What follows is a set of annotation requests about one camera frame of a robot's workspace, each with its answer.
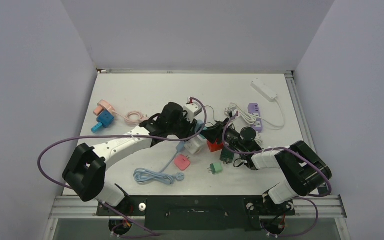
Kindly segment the red pink plug adapter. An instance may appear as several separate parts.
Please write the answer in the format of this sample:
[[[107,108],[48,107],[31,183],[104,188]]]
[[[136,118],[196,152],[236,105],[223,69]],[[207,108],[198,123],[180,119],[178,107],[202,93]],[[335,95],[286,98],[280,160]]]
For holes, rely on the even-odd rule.
[[[206,143],[211,153],[218,152],[224,148],[223,142],[218,139],[214,141],[207,140]]]

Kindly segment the light blue power strip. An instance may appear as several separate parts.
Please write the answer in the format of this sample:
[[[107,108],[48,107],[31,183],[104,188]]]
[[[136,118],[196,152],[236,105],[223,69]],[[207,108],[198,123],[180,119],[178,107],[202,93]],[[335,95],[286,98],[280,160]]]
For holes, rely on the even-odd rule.
[[[185,141],[181,141],[178,143],[178,145],[176,146],[176,153],[177,154],[181,154],[186,149],[185,144],[186,144]]]

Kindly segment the white wall adapter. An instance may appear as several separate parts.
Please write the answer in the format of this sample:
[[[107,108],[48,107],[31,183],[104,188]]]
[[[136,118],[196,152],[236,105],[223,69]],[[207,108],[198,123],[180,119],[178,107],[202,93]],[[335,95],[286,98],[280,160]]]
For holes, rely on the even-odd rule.
[[[188,140],[185,143],[184,147],[190,154],[195,155],[202,150],[205,144],[206,141],[203,138],[201,138],[200,136],[196,136]]]

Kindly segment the dark green cube socket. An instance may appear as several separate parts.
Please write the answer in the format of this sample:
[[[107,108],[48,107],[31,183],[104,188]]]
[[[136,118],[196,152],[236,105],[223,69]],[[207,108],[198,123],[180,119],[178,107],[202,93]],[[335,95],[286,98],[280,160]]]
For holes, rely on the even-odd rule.
[[[221,154],[220,154],[219,159],[223,164],[228,165],[234,161],[235,154],[233,152],[231,152],[230,150],[228,150],[226,147],[224,147],[221,150]]]

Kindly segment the light green charger plug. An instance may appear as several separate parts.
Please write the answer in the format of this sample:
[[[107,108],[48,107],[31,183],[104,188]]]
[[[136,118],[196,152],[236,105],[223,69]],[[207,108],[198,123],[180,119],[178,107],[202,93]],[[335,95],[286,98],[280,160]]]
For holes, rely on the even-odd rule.
[[[208,172],[213,175],[219,174],[222,171],[223,171],[223,166],[219,162],[211,163],[208,167]]]

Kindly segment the purple USB power strip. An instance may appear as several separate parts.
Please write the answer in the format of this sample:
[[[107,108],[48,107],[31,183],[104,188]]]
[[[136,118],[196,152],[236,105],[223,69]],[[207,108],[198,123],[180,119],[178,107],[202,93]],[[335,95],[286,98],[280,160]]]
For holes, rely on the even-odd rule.
[[[248,114],[250,116],[253,116],[255,121],[250,124],[250,126],[258,133],[261,133],[263,131],[263,122],[261,119],[261,112],[259,105],[257,103],[249,103],[248,107]]]

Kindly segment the white power strip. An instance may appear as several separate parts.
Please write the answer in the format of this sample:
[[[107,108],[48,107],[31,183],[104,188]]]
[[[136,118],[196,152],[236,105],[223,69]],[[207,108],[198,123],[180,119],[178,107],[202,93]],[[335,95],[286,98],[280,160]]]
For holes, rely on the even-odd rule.
[[[277,100],[277,93],[272,90],[270,87],[268,87],[263,82],[255,79],[251,81],[250,86],[258,92],[263,98],[265,98],[269,102],[275,102]]]

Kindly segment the blue adapter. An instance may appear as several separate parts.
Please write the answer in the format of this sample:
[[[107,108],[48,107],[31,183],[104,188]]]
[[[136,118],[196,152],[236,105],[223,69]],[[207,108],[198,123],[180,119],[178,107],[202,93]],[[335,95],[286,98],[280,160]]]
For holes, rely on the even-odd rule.
[[[96,118],[97,124],[91,128],[92,133],[97,133],[102,128],[108,128],[115,120],[115,117],[108,111],[103,110]]]

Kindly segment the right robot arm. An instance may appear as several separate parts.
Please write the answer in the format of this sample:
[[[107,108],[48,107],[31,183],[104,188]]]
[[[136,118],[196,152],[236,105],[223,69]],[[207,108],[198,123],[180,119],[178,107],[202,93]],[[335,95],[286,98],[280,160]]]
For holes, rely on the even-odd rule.
[[[284,202],[311,196],[322,184],[328,187],[328,195],[332,191],[330,168],[302,140],[289,146],[264,150],[258,144],[257,132],[252,127],[236,131],[227,121],[219,121],[201,134],[210,143],[223,144],[228,151],[238,154],[243,165],[253,171],[280,169],[283,172],[285,180],[262,195],[262,207],[269,214],[277,213]]]

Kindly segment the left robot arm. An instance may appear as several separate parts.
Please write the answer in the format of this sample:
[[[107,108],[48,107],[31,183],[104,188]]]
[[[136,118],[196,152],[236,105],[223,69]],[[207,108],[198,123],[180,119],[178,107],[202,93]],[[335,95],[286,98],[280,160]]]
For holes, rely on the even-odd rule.
[[[120,137],[110,137],[107,142],[94,146],[82,143],[75,148],[62,178],[82,201],[103,202],[116,215],[123,215],[129,208],[127,195],[106,180],[107,170],[136,152],[167,141],[169,136],[175,136],[177,142],[196,137],[196,116],[202,111],[203,105],[195,98],[184,106],[169,102],[161,113]]]

